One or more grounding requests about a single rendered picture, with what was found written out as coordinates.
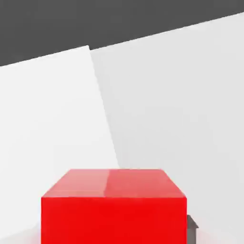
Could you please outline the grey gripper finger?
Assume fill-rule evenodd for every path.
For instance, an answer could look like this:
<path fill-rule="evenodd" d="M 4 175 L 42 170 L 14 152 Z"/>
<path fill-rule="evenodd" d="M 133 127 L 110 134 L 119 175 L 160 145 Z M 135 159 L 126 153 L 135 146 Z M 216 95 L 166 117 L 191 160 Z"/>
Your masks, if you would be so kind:
<path fill-rule="evenodd" d="M 187 215 L 187 244 L 196 244 L 196 230 L 199 226 L 193 220 L 193 218 Z"/>

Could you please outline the small red cube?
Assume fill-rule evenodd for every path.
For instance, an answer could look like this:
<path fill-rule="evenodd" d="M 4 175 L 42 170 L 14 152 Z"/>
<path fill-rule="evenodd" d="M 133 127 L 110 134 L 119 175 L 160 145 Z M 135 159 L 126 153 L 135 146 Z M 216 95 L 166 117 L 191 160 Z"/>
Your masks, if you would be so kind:
<path fill-rule="evenodd" d="M 72 169 L 41 198 L 41 244 L 187 244 L 187 199 L 160 169 Z"/>

